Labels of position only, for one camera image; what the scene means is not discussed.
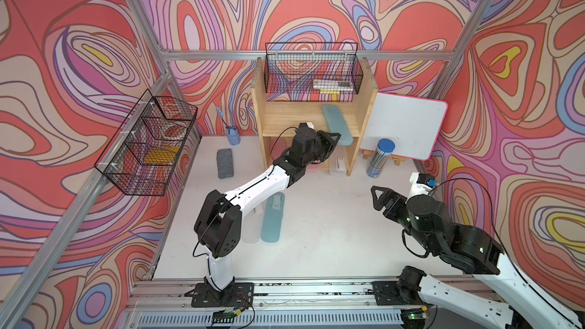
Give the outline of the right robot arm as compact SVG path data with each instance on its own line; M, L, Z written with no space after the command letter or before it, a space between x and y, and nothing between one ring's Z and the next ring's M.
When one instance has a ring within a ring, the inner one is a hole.
M406 266L390 298L405 304L440 306L485 328L582 328L584 313L554 299L522 274L490 234L473 225L455 223L446 205L430 192L403 196L372 187L373 207L402 227L425 250L423 257L442 262L484 283L499 301L484 299L450 286L421 269Z

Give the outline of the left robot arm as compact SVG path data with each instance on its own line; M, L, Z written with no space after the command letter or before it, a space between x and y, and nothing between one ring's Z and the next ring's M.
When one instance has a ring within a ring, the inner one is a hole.
M235 281L229 255L240 242L245 216L268 197L295 184L309 165L327 161L341 138L339 133L317 131L307 123L294 130L291 146L265 172L234 190L212 190L204 200L193 230L196 246L207 254L204 283L214 293L225 292Z

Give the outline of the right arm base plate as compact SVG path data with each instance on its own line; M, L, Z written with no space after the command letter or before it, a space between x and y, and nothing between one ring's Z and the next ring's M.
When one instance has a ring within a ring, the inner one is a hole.
M403 280L373 281L372 287L378 306L434 306L420 298L420 287L414 283Z

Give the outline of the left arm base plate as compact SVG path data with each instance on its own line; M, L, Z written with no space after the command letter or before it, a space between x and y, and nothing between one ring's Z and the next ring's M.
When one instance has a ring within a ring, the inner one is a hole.
M254 300L253 283L230 283L224 290L215 290L210 283L198 283L186 292L193 308L245 308Z

